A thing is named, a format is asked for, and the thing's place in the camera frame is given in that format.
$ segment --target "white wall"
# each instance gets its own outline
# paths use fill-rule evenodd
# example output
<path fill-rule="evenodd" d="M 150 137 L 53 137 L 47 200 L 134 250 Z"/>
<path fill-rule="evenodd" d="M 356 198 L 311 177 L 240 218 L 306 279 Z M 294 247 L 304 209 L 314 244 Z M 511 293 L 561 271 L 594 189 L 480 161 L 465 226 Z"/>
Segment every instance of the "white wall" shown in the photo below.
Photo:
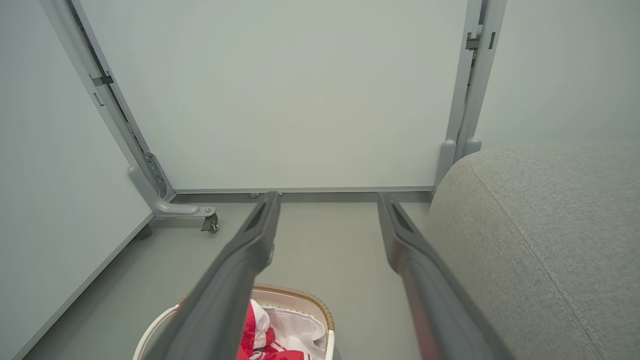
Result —
<path fill-rule="evenodd" d="M 476 136 L 514 143 L 640 136 L 640 1 L 507 2 Z"/>
<path fill-rule="evenodd" d="M 0 3 L 0 359 L 151 214 L 128 166 L 40 3 Z"/>
<path fill-rule="evenodd" d="M 176 189 L 431 186 L 466 0 L 80 0 Z"/>

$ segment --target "gray fabric upholstery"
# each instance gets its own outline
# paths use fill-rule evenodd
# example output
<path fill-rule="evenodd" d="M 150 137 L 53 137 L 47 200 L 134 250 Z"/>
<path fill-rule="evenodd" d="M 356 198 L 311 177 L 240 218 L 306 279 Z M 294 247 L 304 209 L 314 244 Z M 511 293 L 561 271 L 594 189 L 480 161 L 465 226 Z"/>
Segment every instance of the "gray fabric upholstery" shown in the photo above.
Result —
<path fill-rule="evenodd" d="M 519 359 L 640 359 L 640 151 L 478 152 L 426 238 Z"/>

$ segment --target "gray plastic arm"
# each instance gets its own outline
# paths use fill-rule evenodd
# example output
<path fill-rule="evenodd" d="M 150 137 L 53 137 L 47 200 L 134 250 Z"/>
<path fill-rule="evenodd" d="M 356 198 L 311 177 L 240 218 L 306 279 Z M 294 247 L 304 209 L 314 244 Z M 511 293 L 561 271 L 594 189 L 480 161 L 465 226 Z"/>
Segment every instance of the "gray plastic arm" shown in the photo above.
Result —
<path fill-rule="evenodd" d="M 387 260 L 403 279 L 423 359 L 512 359 L 435 249 L 398 201 L 381 193 Z"/>
<path fill-rule="evenodd" d="M 267 193 L 155 341 L 145 359 L 235 359 L 253 280 L 271 261 L 280 194 Z"/>
<path fill-rule="evenodd" d="M 139 166 L 132 166 L 129 168 L 129 179 L 136 185 L 140 195 L 145 199 L 147 205 L 154 212 L 155 216 L 180 216 L 180 215 L 194 215 L 196 216 L 200 212 L 200 206 L 186 205 L 186 204 L 172 204 L 167 202 L 158 196 L 158 193 L 153 188 L 145 173 Z"/>

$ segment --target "whiteboard bottom edge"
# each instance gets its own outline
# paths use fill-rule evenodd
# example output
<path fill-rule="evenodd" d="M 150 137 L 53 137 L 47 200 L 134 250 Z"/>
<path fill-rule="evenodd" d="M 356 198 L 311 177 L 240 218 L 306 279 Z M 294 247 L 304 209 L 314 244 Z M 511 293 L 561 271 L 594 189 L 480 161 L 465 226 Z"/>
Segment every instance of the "whiteboard bottom edge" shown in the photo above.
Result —
<path fill-rule="evenodd" d="M 71 307 L 71 305 L 82 295 L 82 293 L 91 285 L 91 283 L 98 278 L 98 275 L 107 268 L 107 266 L 116 258 L 116 256 L 133 240 L 133 238 L 145 227 L 154 214 L 149 214 L 135 230 L 126 237 L 126 239 L 95 269 L 91 275 L 85 280 L 82 285 L 65 301 L 64 304 L 49 318 L 47 322 L 36 332 L 36 334 L 27 342 L 20 351 L 13 357 L 13 360 L 21 360 L 29 351 L 36 346 L 36 344 L 42 339 L 42 337 L 51 329 L 51 327 L 62 317 L 62 315 Z"/>
<path fill-rule="evenodd" d="M 246 189 L 173 189 L 176 194 L 201 193 L 344 193 L 344 192 L 432 192 L 433 186 L 365 186 L 353 188 L 246 188 Z"/>

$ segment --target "red and white cloth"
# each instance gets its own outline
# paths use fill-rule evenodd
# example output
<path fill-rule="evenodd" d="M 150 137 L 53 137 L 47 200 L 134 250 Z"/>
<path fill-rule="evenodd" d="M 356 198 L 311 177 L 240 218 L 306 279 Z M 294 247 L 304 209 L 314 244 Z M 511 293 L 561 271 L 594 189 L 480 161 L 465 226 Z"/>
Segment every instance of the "red and white cloth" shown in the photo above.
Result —
<path fill-rule="evenodd" d="M 321 360 L 324 354 L 317 343 L 323 342 L 325 334 L 309 315 L 272 307 L 265 310 L 251 299 L 237 360 Z"/>

